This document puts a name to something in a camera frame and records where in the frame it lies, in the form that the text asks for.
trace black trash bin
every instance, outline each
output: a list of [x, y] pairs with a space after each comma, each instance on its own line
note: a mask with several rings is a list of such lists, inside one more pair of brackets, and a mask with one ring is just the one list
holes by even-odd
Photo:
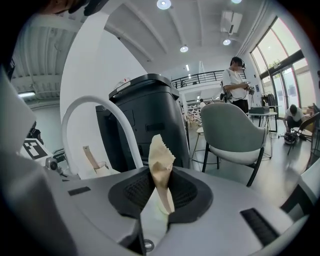
[[[189, 148], [184, 119], [177, 99], [179, 92], [158, 74], [135, 78], [109, 94], [133, 129], [143, 163], [148, 165], [154, 135], [160, 134], [175, 156], [173, 165], [189, 168]], [[129, 144], [121, 125], [108, 110], [96, 107], [101, 137], [112, 168], [119, 172], [135, 169]]]

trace ceiling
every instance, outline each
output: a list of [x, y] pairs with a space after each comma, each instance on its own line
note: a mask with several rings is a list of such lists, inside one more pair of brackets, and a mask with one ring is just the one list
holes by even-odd
[[[199, 72], [200, 61], [208, 63], [206, 72], [215, 68], [212, 62], [230, 61], [250, 32], [263, 0], [171, 0], [168, 10], [157, 8], [157, 0], [128, 0], [109, 17], [105, 30], [116, 35], [148, 73], [169, 78]], [[231, 45], [222, 41], [222, 11], [243, 14], [239, 31]], [[26, 102], [58, 100], [61, 78], [70, 47], [85, 22], [83, 8], [69, 14], [35, 15], [21, 31], [13, 54], [15, 70], [12, 84], [21, 92], [35, 91]], [[187, 45], [189, 51], [181, 53]]]

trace air conditioner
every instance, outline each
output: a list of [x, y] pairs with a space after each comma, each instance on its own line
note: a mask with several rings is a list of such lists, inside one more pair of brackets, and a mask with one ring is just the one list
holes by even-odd
[[233, 11], [223, 11], [221, 17], [221, 32], [227, 32], [229, 35], [237, 33], [243, 15]]

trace window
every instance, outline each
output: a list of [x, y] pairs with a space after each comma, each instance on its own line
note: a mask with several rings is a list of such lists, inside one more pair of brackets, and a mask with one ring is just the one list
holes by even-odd
[[272, 86], [272, 82], [270, 80], [270, 76], [262, 79], [262, 87], [263, 87], [263, 91], [264, 93], [272, 93], [273, 95], [275, 95], [275, 91], [274, 88]]
[[[316, 101], [308, 63], [294, 35], [280, 18], [251, 55], [262, 78], [264, 93], [271, 92], [277, 99], [280, 117], [291, 104], [306, 108]], [[279, 62], [281, 66], [272, 68]]]
[[315, 87], [305, 58], [293, 64], [296, 80], [300, 92], [302, 108], [311, 106], [316, 102]]
[[289, 56], [300, 50], [300, 46], [295, 37], [281, 19], [278, 18], [271, 29], [279, 38]]
[[272, 30], [269, 30], [264, 36], [262, 41], [258, 44], [258, 47], [265, 58], [268, 68], [272, 68], [275, 64], [288, 57], [285, 49]]
[[264, 58], [262, 57], [258, 47], [256, 47], [252, 52], [253, 59], [255, 60], [255, 64], [258, 67], [259, 73], [263, 73], [267, 70], [266, 63]]

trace white wall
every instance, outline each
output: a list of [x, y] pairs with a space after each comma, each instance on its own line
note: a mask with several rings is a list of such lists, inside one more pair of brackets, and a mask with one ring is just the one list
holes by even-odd
[[60, 107], [51, 106], [33, 110], [36, 120], [36, 128], [41, 132], [44, 146], [53, 153], [62, 149]]
[[[124, 78], [146, 74], [129, 50], [111, 33], [104, 30], [108, 15], [98, 12], [89, 16], [78, 32], [69, 51], [61, 82], [60, 112], [63, 118], [76, 99], [94, 95], [109, 99], [109, 93]], [[78, 107], [70, 117], [67, 140], [82, 179], [92, 167], [83, 146], [89, 146], [97, 162], [110, 164], [101, 139], [96, 104]]]

